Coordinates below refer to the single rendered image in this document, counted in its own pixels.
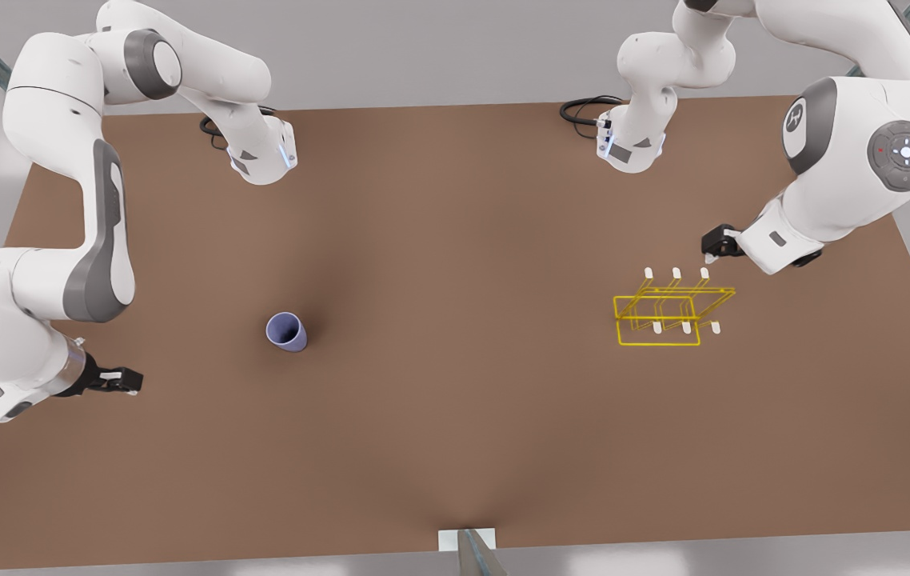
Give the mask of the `purple cup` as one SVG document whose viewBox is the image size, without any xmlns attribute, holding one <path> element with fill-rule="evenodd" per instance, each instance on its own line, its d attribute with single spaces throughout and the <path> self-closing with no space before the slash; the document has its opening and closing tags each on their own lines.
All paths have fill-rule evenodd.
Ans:
<svg viewBox="0 0 910 576">
<path fill-rule="evenodd" d="M 305 326 L 290 311 L 280 311 L 269 318 L 265 325 L 265 336 L 280 350 L 297 353 L 306 348 Z"/>
</svg>

